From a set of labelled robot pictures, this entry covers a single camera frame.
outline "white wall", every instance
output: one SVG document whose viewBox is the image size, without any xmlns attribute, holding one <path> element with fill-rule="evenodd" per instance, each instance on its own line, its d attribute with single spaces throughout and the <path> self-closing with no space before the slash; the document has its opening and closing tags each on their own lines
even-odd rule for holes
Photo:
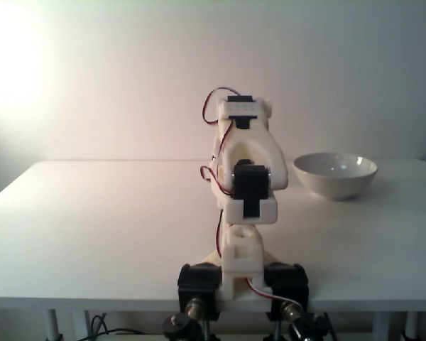
<svg viewBox="0 0 426 341">
<path fill-rule="evenodd" d="M 426 1 L 51 2 L 0 5 L 0 189 L 39 159 L 208 158 L 219 85 L 271 99 L 288 158 L 426 160 Z"/>
</svg>

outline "ceramic bowl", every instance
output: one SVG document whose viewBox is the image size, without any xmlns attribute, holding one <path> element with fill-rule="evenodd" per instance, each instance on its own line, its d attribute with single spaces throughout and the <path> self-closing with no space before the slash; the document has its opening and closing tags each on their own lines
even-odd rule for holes
<svg viewBox="0 0 426 341">
<path fill-rule="evenodd" d="M 315 196 L 346 200 L 362 192 L 377 173 L 364 157 L 341 153 L 314 153 L 296 158 L 293 168 L 300 182 Z"/>
</svg>

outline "white robotic arm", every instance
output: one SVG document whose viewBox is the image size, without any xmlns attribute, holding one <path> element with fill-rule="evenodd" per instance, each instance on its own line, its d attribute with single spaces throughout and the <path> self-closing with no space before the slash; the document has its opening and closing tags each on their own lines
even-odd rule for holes
<svg viewBox="0 0 426 341">
<path fill-rule="evenodd" d="M 266 258 L 274 259 L 264 253 L 255 225 L 278 219 L 273 191 L 287 187 L 288 170 L 268 130 L 271 107 L 263 99 L 228 96 L 218 101 L 217 111 L 213 158 L 207 169 L 222 210 L 222 242 L 206 261 L 221 264 L 220 293 L 223 299 L 232 299 L 235 278 L 264 289 L 263 267 Z"/>
</svg>

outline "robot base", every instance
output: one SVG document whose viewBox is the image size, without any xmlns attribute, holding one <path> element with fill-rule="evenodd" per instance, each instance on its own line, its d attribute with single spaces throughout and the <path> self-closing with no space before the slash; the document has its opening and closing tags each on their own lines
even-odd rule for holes
<svg viewBox="0 0 426 341">
<path fill-rule="evenodd" d="M 203 262 L 222 268 L 222 284 L 218 290 L 218 299 L 234 299 L 236 280 L 248 278 L 257 289 L 271 293 L 266 288 L 263 267 L 278 261 L 263 249 L 262 236 L 254 225 L 232 225 L 227 227 L 222 238 L 222 257 L 213 251 Z"/>
</svg>

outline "table top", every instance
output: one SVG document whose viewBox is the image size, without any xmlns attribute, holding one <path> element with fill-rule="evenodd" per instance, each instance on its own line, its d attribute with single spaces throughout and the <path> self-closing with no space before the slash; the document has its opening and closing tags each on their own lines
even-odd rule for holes
<svg viewBox="0 0 426 341">
<path fill-rule="evenodd" d="M 426 310 L 426 163 L 378 161 L 355 200 L 312 198 L 290 169 L 265 248 L 302 264 L 315 310 Z M 0 193 L 0 308 L 178 309 L 185 263 L 214 250 L 201 161 L 45 161 Z M 266 311 L 246 292 L 223 310 Z"/>
</svg>

